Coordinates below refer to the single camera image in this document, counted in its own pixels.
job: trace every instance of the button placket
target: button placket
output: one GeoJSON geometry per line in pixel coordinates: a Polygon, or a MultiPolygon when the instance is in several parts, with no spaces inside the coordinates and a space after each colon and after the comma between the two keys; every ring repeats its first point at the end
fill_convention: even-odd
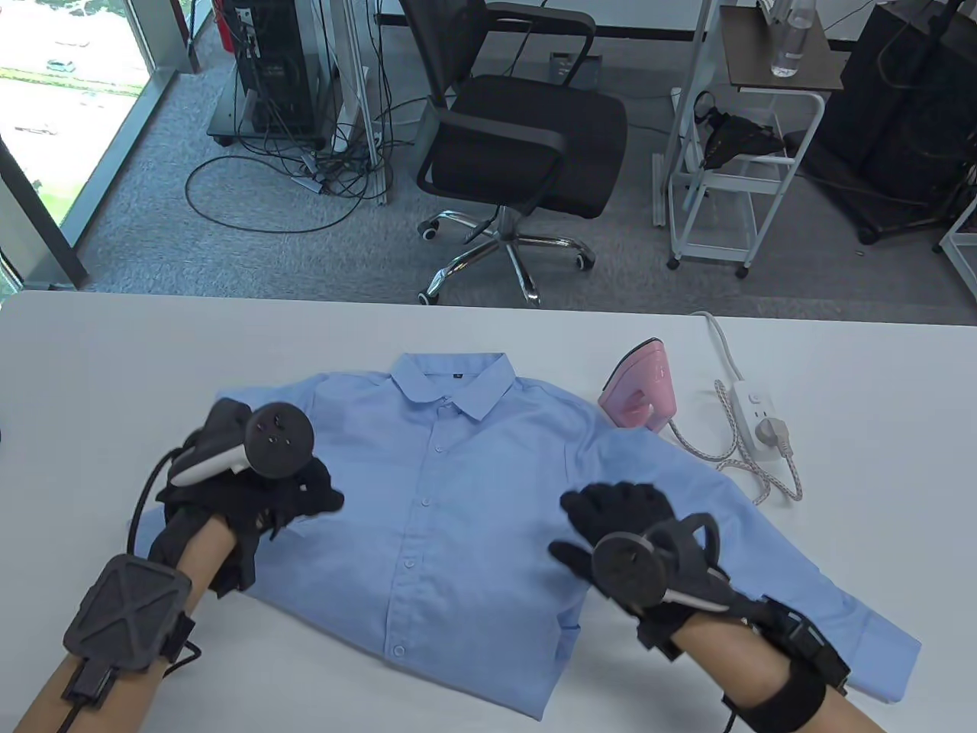
{"type": "Polygon", "coordinates": [[[417,478],[416,496],[419,496],[419,500],[416,499],[412,505],[404,528],[404,541],[395,566],[385,648],[388,658],[394,657],[399,661],[406,662],[409,659],[410,645],[417,633],[417,629],[412,628],[410,620],[417,618],[418,610],[423,609],[425,604],[425,598],[419,590],[422,574],[418,563],[432,538],[431,527],[435,515],[429,507],[433,503],[432,496],[436,493],[443,471],[444,456],[447,454],[446,446],[450,445],[449,427],[446,423],[453,417],[455,417],[454,410],[450,405],[446,405],[446,410],[441,408],[436,410],[436,418],[428,442],[429,450],[421,463],[417,478]]]}

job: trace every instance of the office chair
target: office chair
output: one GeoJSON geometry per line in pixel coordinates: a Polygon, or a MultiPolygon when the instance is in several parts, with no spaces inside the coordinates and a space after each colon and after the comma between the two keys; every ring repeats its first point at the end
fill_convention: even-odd
{"type": "Polygon", "coordinates": [[[508,254],[526,300],[539,293],[523,264],[524,246],[576,253],[576,266],[594,266],[594,253],[568,237],[536,237],[519,221],[541,207],[586,219],[601,215],[614,190],[627,143],[621,101],[570,87],[594,40],[584,14],[484,0],[401,0],[407,25],[427,70],[431,96],[414,141],[417,185],[428,194],[496,206],[487,221],[443,211],[418,225],[433,239],[441,220],[457,222],[481,239],[434,275],[417,294],[438,302],[446,280],[496,250],[508,254]],[[584,36],[583,49],[562,85],[513,76],[472,76],[472,66],[495,21],[530,24],[533,31],[584,36]],[[457,95],[449,108],[446,92],[457,95]]]}

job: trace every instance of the water bottle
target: water bottle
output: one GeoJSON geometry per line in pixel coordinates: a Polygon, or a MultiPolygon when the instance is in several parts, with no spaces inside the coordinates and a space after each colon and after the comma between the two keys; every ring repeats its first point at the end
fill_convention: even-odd
{"type": "Polygon", "coordinates": [[[807,31],[814,25],[817,12],[815,5],[816,0],[793,0],[786,20],[778,28],[774,60],[770,64],[774,76],[787,77],[797,73],[797,67],[804,56],[807,31]]]}

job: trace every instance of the hand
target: hand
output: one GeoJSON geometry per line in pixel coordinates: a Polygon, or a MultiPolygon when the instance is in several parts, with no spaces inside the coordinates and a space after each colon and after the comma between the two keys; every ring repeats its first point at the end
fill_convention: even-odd
{"type": "MultiPolygon", "coordinates": [[[[222,400],[211,410],[204,427],[194,431],[183,450],[205,443],[208,433],[233,432],[247,421],[247,405],[222,400]]],[[[219,515],[237,537],[234,553],[218,572],[210,587],[219,596],[231,590],[245,590],[255,582],[254,555],[261,535],[278,532],[300,516],[339,511],[345,498],[332,488],[329,471],[312,458],[296,474],[272,480],[251,469],[225,471],[205,481],[184,487],[167,484],[156,496],[165,505],[166,529],[156,538],[149,559],[176,567],[187,542],[214,515],[219,515]]]]}
{"type": "MultiPolygon", "coordinates": [[[[560,497],[560,505],[577,530],[591,547],[612,532],[630,532],[643,535],[658,522],[673,519],[668,498],[650,484],[620,483],[591,484],[582,492],[567,492],[560,497]]],[[[554,541],[549,545],[550,554],[570,568],[578,578],[594,585],[604,595],[608,595],[594,582],[589,551],[576,544],[554,541]]],[[[669,657],[676,657],[678,650],[667,644],[667,639],[692,617],[695,611],[674,603],[662,603],[651,609],[628,607],[618,601],[627,613],[642,620],[639,637],[646,646],[661,646],[669,657]]]]}

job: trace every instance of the car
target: car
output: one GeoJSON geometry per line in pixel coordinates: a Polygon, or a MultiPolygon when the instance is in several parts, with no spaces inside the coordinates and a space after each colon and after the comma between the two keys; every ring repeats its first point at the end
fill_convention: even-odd
{"type": "Polygon", "coordinates": [[[58,59],[51,59],[48,61],[48,69],[51,71],[60,71],[61,73],[71,74],[74,73],[74,62],[63,62],[58,59]]]}
{"type": "Polygon", "coordinates": [[[21,132],[29,132],[34,135],[57,135],[58,130],[53,128],[47,122],[41,122],[40,124],[25,124],[25,125],[14,125],[15,130],[20,130],[21,132]]]}

